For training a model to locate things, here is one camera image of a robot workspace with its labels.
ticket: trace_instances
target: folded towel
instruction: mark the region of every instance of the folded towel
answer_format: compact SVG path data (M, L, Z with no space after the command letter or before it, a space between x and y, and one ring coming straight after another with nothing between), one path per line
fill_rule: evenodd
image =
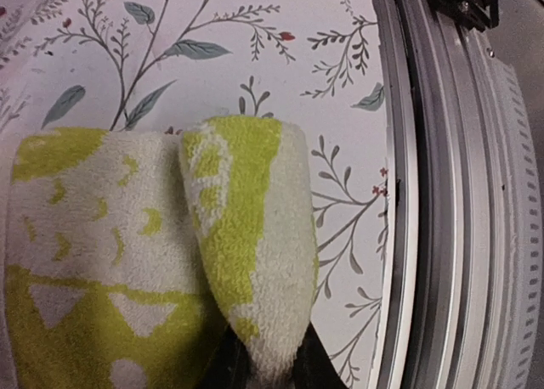
M81 128L8 145L0 387L193 388L225 323L260 381L283 379L317 269L299 129L233 116L181 147Z

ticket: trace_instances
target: floral tablecloth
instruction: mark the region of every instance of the floral tablecloth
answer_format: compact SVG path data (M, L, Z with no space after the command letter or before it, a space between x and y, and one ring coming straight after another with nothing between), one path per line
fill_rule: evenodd
M377 28L371 0L0 0L0 132L297 123L319 239L313 321L348 387L366 388L390 245Z

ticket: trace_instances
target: towel fold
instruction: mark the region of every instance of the towel fold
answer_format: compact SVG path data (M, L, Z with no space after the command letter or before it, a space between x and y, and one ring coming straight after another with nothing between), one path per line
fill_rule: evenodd
M57 128L0 147L0 387L193 388L226 323L263 382L289 370L317 270L298 128L231 116L181 144Z

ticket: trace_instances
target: patterned towel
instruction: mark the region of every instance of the patterned towel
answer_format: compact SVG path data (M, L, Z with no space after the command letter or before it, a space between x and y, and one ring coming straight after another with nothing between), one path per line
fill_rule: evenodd
M263 382L290 368L317 269L299 129L233 116L181 146L57 128L1 148L0 387L193 388L225 321Z

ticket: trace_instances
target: red flower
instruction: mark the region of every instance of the red flower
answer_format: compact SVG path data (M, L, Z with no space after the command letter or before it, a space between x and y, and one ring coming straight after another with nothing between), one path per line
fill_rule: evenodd
M292 41L295 39L295 36L291 32L280 32L280 38L282 41Z

